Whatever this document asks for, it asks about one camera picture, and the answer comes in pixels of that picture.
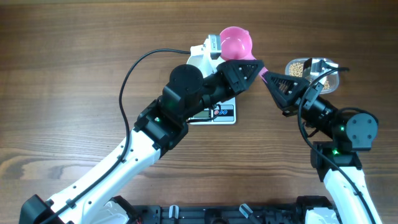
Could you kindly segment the pink plastic measuring scoop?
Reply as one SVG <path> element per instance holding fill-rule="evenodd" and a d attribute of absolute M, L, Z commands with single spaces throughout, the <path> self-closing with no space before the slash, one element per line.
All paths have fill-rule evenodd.
<path fill-rule="evenodd" d="M 248 30 L 237 26 L 227 27 L 220 33 L 221 58 L 227 62 L 230 60 L 246 60 L 255 64 L 239 65 L 239 69 L 244 72 L 258 72 L 258 77 L 267 84 L 264 74 L 268 69 L 264 62 L 256 59 L 252 54 L 253 42 Z"/>

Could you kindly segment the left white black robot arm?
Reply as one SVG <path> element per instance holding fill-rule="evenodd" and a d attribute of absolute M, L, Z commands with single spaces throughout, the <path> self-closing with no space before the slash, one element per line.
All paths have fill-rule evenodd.
<path fill-rule="evenodd" d="M 191 117 L 248 90 L 263 67 L 261 60 L 228 60 L 207 77 L 193 65 L 175 67 L 162 94 L 127 128 L 115 150 L 48 200 L 33 195 L 22 205 L 20 223 L 92 222 L 135 175 L 185 137 Z"/>

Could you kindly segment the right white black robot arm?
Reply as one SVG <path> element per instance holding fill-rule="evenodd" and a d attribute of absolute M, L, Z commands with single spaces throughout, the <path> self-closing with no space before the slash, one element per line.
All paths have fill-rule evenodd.
<path fill-rule="evenodd" d="M 261 76 L 277 107 L 296 116 L 310 161 L 329 191 L 342 223 L 380 223 L 368 192 L 359 152 L 370 151 L 379 120 L 359 108 L 338 109 L 322 98 L 319 79 L 266 72 Z"/>

